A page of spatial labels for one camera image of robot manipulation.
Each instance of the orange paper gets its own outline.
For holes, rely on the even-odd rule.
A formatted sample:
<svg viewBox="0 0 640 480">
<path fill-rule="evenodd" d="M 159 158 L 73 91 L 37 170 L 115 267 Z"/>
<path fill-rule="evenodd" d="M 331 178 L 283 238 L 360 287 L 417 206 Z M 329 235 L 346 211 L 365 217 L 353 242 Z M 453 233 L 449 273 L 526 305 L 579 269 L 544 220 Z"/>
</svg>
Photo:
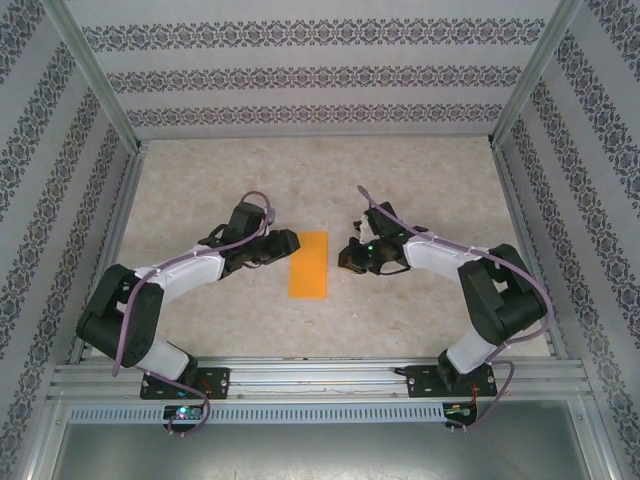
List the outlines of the orange paper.
<svg viewBox="0 0 640 480">
<path fill-rule="evenodd" d="M 291 255 L 289 298 L 327 298 L 329 234 L 299 232 L 300 249 Z"/>
</svg>

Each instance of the marble floor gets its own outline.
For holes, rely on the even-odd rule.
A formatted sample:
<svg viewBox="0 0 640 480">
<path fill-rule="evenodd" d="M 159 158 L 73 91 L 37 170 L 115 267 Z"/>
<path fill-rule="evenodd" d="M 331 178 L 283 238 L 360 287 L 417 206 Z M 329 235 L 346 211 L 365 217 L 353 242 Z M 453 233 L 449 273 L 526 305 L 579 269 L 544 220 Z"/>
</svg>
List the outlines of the marble floor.
<svg viewBox="0 0 640 480">
<path fill-rule="evenodd" d="M 242 269 L 167 305 L 160 332 L 197 355 L 436 356 L 470 326 L 459 285 L 427 271 L 376 277 L 336 266 L 367 204 L 464 244 L 516 244 L 486 138 L 328 137 L 153 141 L 119 262 L 158 263 L 265 192 L 274 228 L 329 232 L 328 296 L 288 298 L 289 261 Z M 510 355 L 548 355 L 543 338 Z"/>
</svg>

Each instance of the mounting plate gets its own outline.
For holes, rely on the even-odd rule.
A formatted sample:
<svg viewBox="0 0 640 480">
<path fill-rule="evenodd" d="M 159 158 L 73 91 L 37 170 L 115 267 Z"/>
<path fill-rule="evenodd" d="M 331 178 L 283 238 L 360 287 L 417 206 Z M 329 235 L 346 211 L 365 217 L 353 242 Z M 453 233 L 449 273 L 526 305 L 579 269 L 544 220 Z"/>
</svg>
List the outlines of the mounting plate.
<svg viewBox="0 0 640 480">
<path fill-rule="evenodd" d="M 209 400 L 226 400 L 229 392 L 230 375 L 231 370 L 228 368 L 198 368 L 195 389 L 205 393 Z M 143 400 L 199 399 L 193 393 L 184 392 L 148 375 L 142 378 L 140 398 Z"/>
<path fill-rule="evenodd" d="M 473 377 L 461 378 L 453 390 L 448 390 L 442 383 L 437 369 L 437 365 L 409 365 L 396 368 L 395 372 L 407 377 L 411 398 L 471 397 L 474 385 L 478 389 L 478 397 L 495 397 L 498 394 L 493 369 L 489 365 L 480 366 Z"/>
</svg>

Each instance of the patterned wallpaper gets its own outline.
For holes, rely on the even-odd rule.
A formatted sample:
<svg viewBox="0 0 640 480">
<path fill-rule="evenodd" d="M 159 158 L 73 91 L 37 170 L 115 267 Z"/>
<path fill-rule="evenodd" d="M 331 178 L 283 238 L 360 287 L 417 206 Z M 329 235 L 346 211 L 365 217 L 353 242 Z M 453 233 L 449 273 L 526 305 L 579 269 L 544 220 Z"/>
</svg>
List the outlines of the patterned wallpaper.
<svg viewBox="0 0 640 480">
<path fill-rule="evenodd" d="M 488 134 L 557 3 L 68 4 L 154 139 Z"/>
<path fill-rule="evenodd" d="M 640 16 L 590 1 L 502 146 L 567 350 L 640 477 Z"/>
<path fill-rule="evenodd" d="M 64 363 L 129 155 L 37 0 L 0 2 L 0 478 Z"/>
</svg>

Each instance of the purple cable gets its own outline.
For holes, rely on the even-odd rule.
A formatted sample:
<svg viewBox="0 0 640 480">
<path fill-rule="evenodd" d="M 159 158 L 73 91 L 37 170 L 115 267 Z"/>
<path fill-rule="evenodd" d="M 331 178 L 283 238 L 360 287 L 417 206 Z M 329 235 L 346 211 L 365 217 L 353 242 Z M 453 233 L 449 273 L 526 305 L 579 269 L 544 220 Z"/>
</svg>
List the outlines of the purple cable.
<svg viewBox="0 0 640 480">
<path fill-rule="evenodd" d="M 424 238 L 425 240 L 428 240 L 429 242 L 433 242 L 435 244 L 442 245 L 443 247 L 452 248 L 452 249 L 457 250 L 457 251 L 459 251 L 461 253 L 470 253 L 470 254 L 473 254 L 473 255 L 478 255 L 478 256 L 486 258 L 487 260 L 491 260 L 492 262 L 495 262 L 498 265 L 501 265 L 501 266 L 503 266 L 505 268 L 508 268 L 509 270 L 514 272 L 516 275 L 519 275 L 524 280 L 526 280 L 540 294 L 540 296 L 542 297 L 542 300 L 544 301 L 544 303 L 545 303 L 545 305 L 547 307 L 547 321 L 544 323 L 544 325 L 542 325 L 542 327 L 540 327 L 538 330 L 536 330 L 533 333 L 529 333 L 528 335 L 523 335 L 522 337 L 514 338 L 510 342 L 509 341 L 505 341 L 491 355 L 489 355 L 487 357 L 486 362 L 490 362 L 491 360 L 493 360 L 496 357 L 496 355 L 498 355 L 500 352 L 502 352 L 509 345 L 513 345 L 514 343 L 526 342 L 527 340 L 531 340 L 532 338 L 539 337 L 540 335 L 543 335 L 545 332 L 548 332 L 549 329 L 553 325 L 555 325 L 556 317 L 555 317 L 555 315 L 553 313 L 553 304 L 551 303 L 551 298 L 549 297 L 549 294 L 542 287 L 542 285 L 540 285 L 536 281 L 536 279 L 533 278 L 531 275 L 529 275 L 527 272 L 525 272 L 524 270 L 522 270 L 521 268 L 517 267 L 516 265 L 514 265 L 511 262 L 507 262 L 506 260 L 498 258 L 495 255 L 491 255 L 490 253 L 483 252 L 482 250 L 478 250 L 478 249 L 473 248 L 473 247 L 471 247 L 471 248 L 470 247 L 466 247 L 466 246 L 461 245 L 459 243 L 452 242 L 451 240 L 447 240 L 445 238 L 440 238 L 440 237 L 438 237 L 438 236 L 436 236 L 434 234 L 430 235 L 430 234 L 428 234 L 426 232 L 419 232 L 418 230 L 416 230 L 412 226 L 404 223 L 398 217 L 396 217 L 395 215 L 387 212 L 384 208 L 382 208 L 380 205 L 378 205 L 371 198 L 371 195 L 369 195 L 369 192 L 367 192 L 367 189 L 364 188 L 362 185 L 358 185 L 358 191 L 362 194 L 362 196 L 364 196 L 364 198 L 367 199 L 367 201 L 369 202 L 369 206 L 370 207 L 374 207 L 376 210 L 378 210 L 380 213 L 382 213 L 385 217 L 387 217 L 388 219 L 390 219 L 393 222 L 397 223 L 398 225 L 403 227 L 405 230 L 407 230 L 407 231 L 409 231 L 409 232 L 413 233 L 414 235 L 417 235 L 417 236 L 419 236 L 421 238 Z"/>
<path fill-rule="evenodd" d="M 129 329 L 129 320 L 131 319 L 131 310 L 133 308 L 133 304 L 135 302 L 135 299 L 138 296 L 138 292 L 140 292 L 140 289 L 142 288 L 142 286 L 145 283 L 147 283 L 151 278 L 153 278 L 155 275 L 160 273 L 163 269 L 165 269 L 167 267 L 170 267 L 172 265 L 175 265 L 176 263 L 182 262 L 183 260 L 187 260 L 189 258 L 201 257 L 201 256 L 204 256 L 204 255 L 209 255 L 211 253 L 223 252 L 225 250 L 231 250 L 232 248 L 240 247 L 240 246 L 244 245 L 245 243 L 250 242 L 251 240 L 256 238 L 258 235 L 260 235 L 264 230 L 266 230 L 266 228 L 267 228 L 267 226 L 269 224 L 269 218 L 271 216 L 270 215 L 271 203 L 269 202 L 269 198 L 262 192 L 258 192 L 258 191 L 252 190 L 250 192 L 245 193 L 242 196 L 242 198 L 240 199 L 240 201 L 243 202 L 247 197 L 249 197 L 251 195 L 257 195 L 257 196 L 261 197 L 266 203 L 266 208 L 265 208 L 266 215 L 265 215 L 264 220 L 260 224 L 260 227 L 258 228 L 258 230 L 256 230 L 254 233 L 252 233 L 248 237 L 243 238 L 242 240 L 240 240 L 238 242 L 230 243 L 229 245 L 221 245 L 219 247 L 207 248 L 205 250 L 200 250 L 200 251 L 195 252 L 195 253 L 194 252 L 189 252 L 189 253 L 185 253 L 184 255 L 180 255 L 179 257 L 175 257 L 175 258 L 172 258 L 170 260 L 167 260 L 163 264 L 161 264 L 158 267 L 156 267 L 155 269 L 151 270 L 144 277 L 142 277 L 138 281 L 138 283 L 136 283 L 136 286 L 133 287 L 133 290 L 131 290 L 131 295 L 129 295 L 129 300 L 127 301 L 127 307 L 126 307 L 126 309 L 124 311 L 124 317 L 122 318 L 122 327 L 120 328 L 120 339 L 118 340 L 118 350 L 116 351 L 116 359 L 115 359 L 115 363 L 113 364 L 113 370 L 111 371 L 111 374 L 114 377 L 117 377 L 118 373 L 120 373 L 120 365 L 122 364 L 122 357 L 124 355 L 124 344 L 125 344 L 125 341 L 127 339 L 127 331 Z"/>
<path fill-rule="evenodd" d="M 192 435 L 194 433 L 196 433 L 198 430 L 200 430 L 205 423 L 207 423 L 207 420 L 209 419 L 209 415 L 211 414 L 211 402 L 209 402 L 209 399 L 207 398 L 207 395 L 205 393 L 202 393 L 200 390 L 196 390 L 195 388 L 191 388 L 191 387 L 187 387 L 186 385 L 183 385 L 181 383 L 178 383 L 174 380 L 171 380 L 170 378 L 164 377 L 162 375 L 159 375 L 157 373 L 153 373 L 153 372 L 146 372 L 148 373 L 148 375 L 157 378 L 158 380 L 160 380 L 161 382 L 165 382 L 168 383 L 169 385 L 172 385 L 176 388 L 179 388 L 181 390 L 186 390 L 189 393 L 193 393 L 194 395 L 197 395 L 198 397 L 200 397 L 204 403 L 204 406 L 206 407 L 206 411 L 207 413 L 204 413 L 204 410 L 202 410 L 202 418 L 200 419 L 200 421 L 198 423 L 196 423 L 192 428 L 190 428 L 189 430 L 187 430 L 186 432 L 182 432 L 180 433 L 181 437 L 187 437 L 189 435 Z M 167 425 L 167 430 L 169 430 L 169 435 L 173 435 L 174 431 L 171 428 L 173 425 L 174 420 L 176 419 L 176 416 L 174 415 L 173 417 L 171 417 L 169 419 L 169 424 Z"/>
<path fill-rule="evenodd" d="M 462 427 L 464 429 L 464 433 L 467 433 L 467 430 L 471 430 L 472 428 L 476 428 L 478 425 L 480 425 L 484 421 L 484 419 L 489 416 L 489 414 L 493 411 L 493 409 L 496 408 L 496 405 L 498 405 L 498 402 L 500 401 L 500 399 L 507 393 L 507 388 L 509 387 L 511 380 L 513 380 L 513 375 L 516 371 L 516 366 L 513 364 L 511 360 L 496 360 L 495 362 L 493 362 L 493 365 L 509 365 L 509 375 L 507 376 L 507 379 L 504 381 L 504 385 L 502 385 L 502 388 L 496 395 L 496 398 L 494 398 L 493 402 L 491 402 L 491 405 L 489 405 L 489 407 L 485 410 L 482 416 L 476 419 L 476 421 L 473 422 L 471 425 L 465 425 L 462 422 L 459 422 L 457 420 L 453 420 L 450 418 L 447 419 L 447 423 L 458 425 L 459 427 Z"/>
</svg>

